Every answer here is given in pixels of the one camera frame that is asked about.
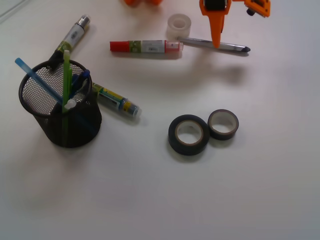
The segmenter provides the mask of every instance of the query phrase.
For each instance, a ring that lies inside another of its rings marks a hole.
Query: marker cap
[[[130,52],[130,43],[128,41],[111,41],[110,42],[111,52]]]

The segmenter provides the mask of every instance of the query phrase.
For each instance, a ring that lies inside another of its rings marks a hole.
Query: pen holder
[[[64,79],[63,62],[63,60],[46,61],[32,69],[61,98]],[[56,64],[58,67],[51,71],[50,66]],[[86,70],[81,64],[72,60],[70,60],[70,67],[73,75],[80,75]],[[86,84],[83,84],[82,90],[72,98],[76,101],[76,106],[65,113],[62,113],[62,106],[28,75],[20,84],[19,99],[24,109],[34,116],[46,136],[56,145],[64,148],[80,147],[89,143],[99,132],[102,117],[97,99],[92,92],[90,76]]]

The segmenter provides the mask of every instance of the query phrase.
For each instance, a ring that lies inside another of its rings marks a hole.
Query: scotch tape roll
[[[184,14],[174,14],[168,19],[167,35],[169,38],[187,38],[190,34],[191,19]]]

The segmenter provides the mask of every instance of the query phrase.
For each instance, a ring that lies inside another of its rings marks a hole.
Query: cap
[[[67,110],[69,110],[69,109],[74,108],[76,105],[77,105],[77,102],[76,102],[75,100],[69,99],[68,102],[67,102],[67,104],[64,105],[64,108],[67,109]]]
[[[91,17],[89,15],[83,15],[79,21],[77,21],[75,24],[78,24],[80,27],[83,28],[83,30],[87,30],[89,23],[90,23]]]
[[[111,52],[130,52],[130,43],[128,41],[111,41],[110,42]]]

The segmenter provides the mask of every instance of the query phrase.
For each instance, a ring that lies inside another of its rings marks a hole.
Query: black electrical tape
[[[195,143],[185,143],[178,138],[178,127],[183,122],[192,122],[201,129],[201,137]],[[201,153],[207,146],[210,138],[208,125],[200,117],[194,115],[182,115],[177,117],[169,127],[169,144],[177,153],[185,156],[193,156]]]
[[[213,128],[214,121],[219,124],[228,124],[231,126],[231,130],[229,132],[219,132]],[[219,109],[211,113],[208,119],[208,126],[210,131],[210,136],[214,139],[225,141],[232,139],[236,131],[239,128],[239,120],[236,115],[234,115],[231,111],[225,109]]]

